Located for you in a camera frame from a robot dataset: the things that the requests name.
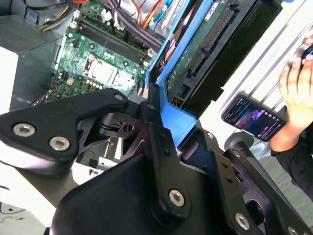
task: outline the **white panel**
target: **white panel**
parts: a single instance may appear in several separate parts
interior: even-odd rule
[[[17,54],[0,47],[0,114],[9,112],[18,58]]]

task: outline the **finger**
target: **finger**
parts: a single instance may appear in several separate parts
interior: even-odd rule
[[[298,77],[300,74],[300,68],[301,68],[302,59],[301,57],[296,57],[293,60],[292,68],[289,73],[288,81],[287,81],[287,89],[288,94],[297,94],[298,92]]]
[[[279,90],[280,90],[280,93],[282,94],[282,97],[285,97],[288,94],[287,81],[288,81],[289,71],[290,71],[290,68],[288,65],[286,65],[282,73],[280,74]]]
[[[303,65],[298,80],[298,93],[302,96],[310,95],[312,64],[313,55],[308,55],[305,58],[305,63]]]
[[[313,35],[305,40],[307,44],[313,44]]]

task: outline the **green circuit board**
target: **green circuit board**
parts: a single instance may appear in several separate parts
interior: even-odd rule
[[[195,36],[181,55],[180,60],[177,62],[175,68],[166,80],[168,93],[175,88],[179,79],[186,72],[186,69],[188,68],[191,60],[197,55],[199,47],[203,44],[208,32],[212,29],[227,4],[228,0],[223,0],[221,2],[216,1],[213,3],[212,7],[208,11],[207,16],[195,33]]]
[[[81,12],[81,15],[79,19],[82,19],[84,21],[87,21],[89,23],[92,23],[97,28],[104,30],[114,37],[123,40],[127,42],[128,45],[133,46],[137,49],[140,49],[142,51],[147,51],[148,48],[143,46],[142,43],[140,43],[135,38],[131,37],[129,33],[125,31],[125,26],[122,22],[117,23],[117,25],[114,25],[113,20],[105,21],[102,17],[102,11],[105,10],[103,5],[98,3],[97,1],[90,1],[85,4],[82,4],[79,11]]]
[[[104,88],[129,96],[136,93],[147,69],[69,28],[54,80],[57,89],[49,100]]]

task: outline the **hand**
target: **hand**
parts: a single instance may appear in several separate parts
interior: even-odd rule
[[[307,39],[313,43],[313,36]],[[313,55],[308,55],[301,69],[302,59],[295,58],[292,68],[286,66],[280,77],[280,92],[287,107],[288,121],[298,129],[305,129],[313,121]]]

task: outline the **black sleeve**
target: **black sleeve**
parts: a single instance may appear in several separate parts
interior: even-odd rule
[[[304,139],[300,137],[299,142],[288,151],[272,150],[271,155],[313,201],[313,158]]]

